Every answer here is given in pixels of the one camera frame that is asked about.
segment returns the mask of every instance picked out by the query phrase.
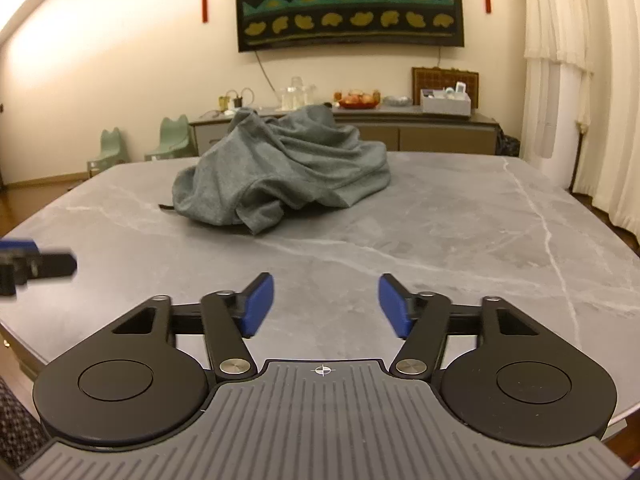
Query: gray cloth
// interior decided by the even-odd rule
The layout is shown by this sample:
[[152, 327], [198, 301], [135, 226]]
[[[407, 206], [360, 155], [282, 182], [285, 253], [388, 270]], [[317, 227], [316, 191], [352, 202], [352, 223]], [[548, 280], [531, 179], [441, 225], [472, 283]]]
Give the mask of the gray cloth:
[[276, 225], [284, 205], [350, 207], [390, 181], [382, 142], [338, 126], [325, 106], [282, 118], [236, 112], [230, 133], [174, 182], [174, 208], [213, 225], [245, 224], [253, 234]]

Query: ribbed surface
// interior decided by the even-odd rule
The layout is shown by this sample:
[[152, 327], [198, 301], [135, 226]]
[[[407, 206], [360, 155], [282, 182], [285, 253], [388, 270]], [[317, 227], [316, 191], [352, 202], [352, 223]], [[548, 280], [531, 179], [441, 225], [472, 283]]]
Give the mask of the ribbed surface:
[[596, 438], [553, 449], [488, 439], [452, 418], [430, 387], [377, 362], [268, 365], [222, 386], [181, 434], [129, 452], [53, 444], [25, 480], [618, 480], [630, 470]]

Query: white curtain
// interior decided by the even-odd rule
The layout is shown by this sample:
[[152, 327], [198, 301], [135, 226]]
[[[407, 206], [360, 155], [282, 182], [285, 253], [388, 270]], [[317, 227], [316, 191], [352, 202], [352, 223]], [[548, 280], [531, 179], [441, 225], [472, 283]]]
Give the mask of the white curtain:
[[[527, 0], [527, 87], [521, 156], [528, 162], [551, 158], [558, 135], [572, 135], [571, 142], [577, 146], [577, 127], [583, 133], [589, 127], [589, 35], [586, 0]], [[566, 92], [576, 95], [563, 104], [562, 94]], [[567, 106], [574, 108], [570, 110], [569, 127], [558, 122], [559, 115], [566, 116], [562, 108]], [[563, 161], [571, 165], [569, 174], [575, 146], [574, 158]]]
[[610, 78], [594, 80], [606, 104], [584, 137], [574, 191], [640, 238], [640, 0], [603, 2]]

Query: tv screen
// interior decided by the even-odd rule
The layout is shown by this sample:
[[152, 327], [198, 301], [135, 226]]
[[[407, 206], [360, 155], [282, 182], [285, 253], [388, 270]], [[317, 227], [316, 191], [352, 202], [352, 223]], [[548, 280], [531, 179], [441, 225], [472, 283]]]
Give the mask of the tv screen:
[[237, 0], [241, 52], [318, 43], [464, 46], [462, 0]]

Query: green child chair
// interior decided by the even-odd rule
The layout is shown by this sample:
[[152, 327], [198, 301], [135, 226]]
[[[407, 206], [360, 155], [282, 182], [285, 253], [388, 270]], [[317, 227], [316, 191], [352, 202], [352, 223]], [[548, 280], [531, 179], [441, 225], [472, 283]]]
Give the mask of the green child chair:
[[165, 117], [160, 124], [160, 145], [152, 152], [147, 153], [145, 160], [195, 156], [196, 149], [192, 141], [191, 130], [186, 115], [181, 115], [177, 121]]
[[108, 170], [116, 164], [123, 164], [129, 161], [127, 155], [127, 147], [122, 138], [122, 132], [119, 128], [114, 128], [112, 132], [103, 130], [100, 134], [100, 155], [89, 160], [86, 164], [89, 177], [94, 173]]

